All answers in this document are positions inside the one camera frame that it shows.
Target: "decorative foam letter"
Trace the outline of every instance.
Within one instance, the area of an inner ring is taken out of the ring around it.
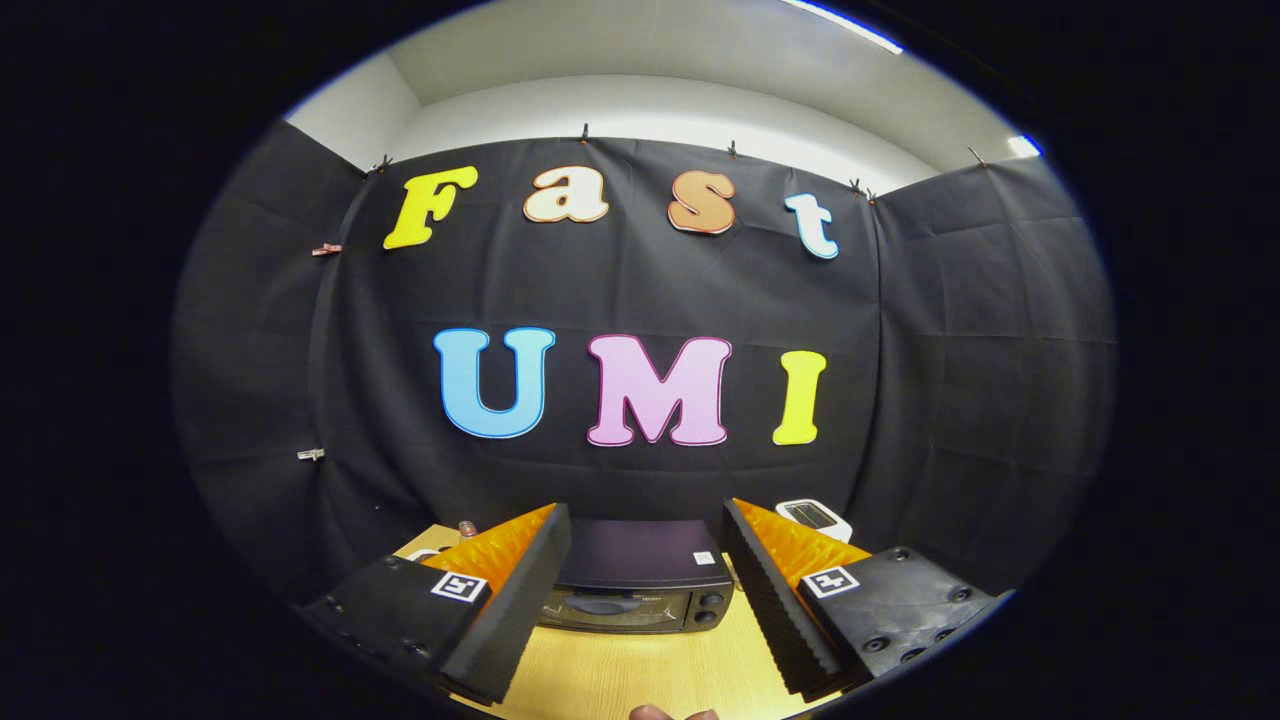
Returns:
[[[787,402],[782,409],[782,424],[773,430],[773,445],[808,445],[818,437],[813,405],[818,375],[827,368],[827,359],[808,350],[792,350],[782,355],[782,366],[787,370]]]
[[[543,328],[516,328],[502,338],[516,352],[516,404],[502,413],[480,401],[480,351],[489,336],[471,328],[442,331],[435,336],[440,352],[440,397],[444,414],[461,430],[476,437],[512,438],[534,429],[543,419],[543,357],[556,345],[556,333]]]
[[[667,219],[678,231],[719,234],[733,227],[733,182],[724,176],[689,170],[671,184],[676,202],[667,206]]]
[[[645,439],[658,442],[676,406],[680,424],[671,430],[676,445],[717,445],[728,433],[719,424],[721,370],[733,347],[719,338],[695,337],[680,348],[666,379],[649,360],[640,341],[626,334],[607,334],[588,346],[600,360],[600,415],[586,433],[591,445],[614,447],[635,437],[627,427],[623,406],[631,414]]]
[[[538,192],[525,200],[525,217],[535,223],[554,223],[568,218],[575,223],[599,220],[609,211],[604,201],[604,176],[591,168],[570,165],[534,178]]]
[[[431,240],[431,228],[426,227],[428,213],[433,220],[443,220],[453,208],[458,187],[467,190],[477,179],[480,179],[480,173],[467,165],[443,173],[419,176],[404,183],[404,190],[408,193],[404,196],[404,205],[401,206],[401,217],[396,220],[396,229],[383,241],[383,247],[394,250],[410,245],[422,245]]]
[[[792,195],[782,201],[783,205],[796,211],[796,224],[800,225],[800,242],[805,250],[813,252],[823,260],[831,260],[840,252],[840,246],[827,240],[822,232],[822,223],[831,222],[831,210],[818,205],[818,199],[808,192]]]

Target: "yellow letter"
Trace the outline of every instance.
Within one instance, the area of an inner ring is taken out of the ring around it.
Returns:
[[[401,217],[396,220],[396,229],[383,241],[383,247],[394,250],[410,245],[422,245],[431,240],[431,228],[426,227],[428,213],[433,220],[443,220],[453,208],[453,199],[458,196],[458,188],[466,190],[476,183],[480,173],[472,167],[419,176],[407,183],[404,190],[404,205],[401,206]]]
[[[813,424],[813,405],[818,397],[818,375],[827,369],[827,359],[808,350],[794,350],[782,356],[787,370],[787,404],[782,424],[773,430],[773,445],[808,445],[818,437]]]

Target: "pink letter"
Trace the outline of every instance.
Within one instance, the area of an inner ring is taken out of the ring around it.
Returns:
[[[586,433],[591,445],[614,447],[635,437],[627,427],[623,406],[640,424],[650,443],[658,442],[676,406],[680,424],[671,430],[676,445],[717,445],[728,433],[719,424],[719,386],[724,360],[733,346],[716,337],[695,337],[680,348],[666,379],[658,379],[640,340],[628,334],[605,334],[591,341],[588,351],[600,360],[600,419]]]

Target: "wooden table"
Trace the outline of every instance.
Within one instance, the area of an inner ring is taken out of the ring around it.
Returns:
[[[457,542],[456,529],[431,525],[397,555]],[[645,703],[676,720],[708,707],[724,720],[778,720],[838,697],[806,703],[787,693],[736,575],[733,583],[737,592],[721,624],[701,633],[621,635],[535,626],[506,701],[484,707],[453,700],[508,720],[626,720]]]

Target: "white wall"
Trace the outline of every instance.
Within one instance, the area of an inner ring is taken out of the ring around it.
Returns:
[[[390,58],[379,53],[320,88],[285,119],[367,170],[381,161],[421,109]]]
[[[419,110],[396,160],[531,137],[634,137],[727,149],[877,195],[938,174],[900,147],[810,108],[759,92],[650,76],[577,76],[471,92]]]

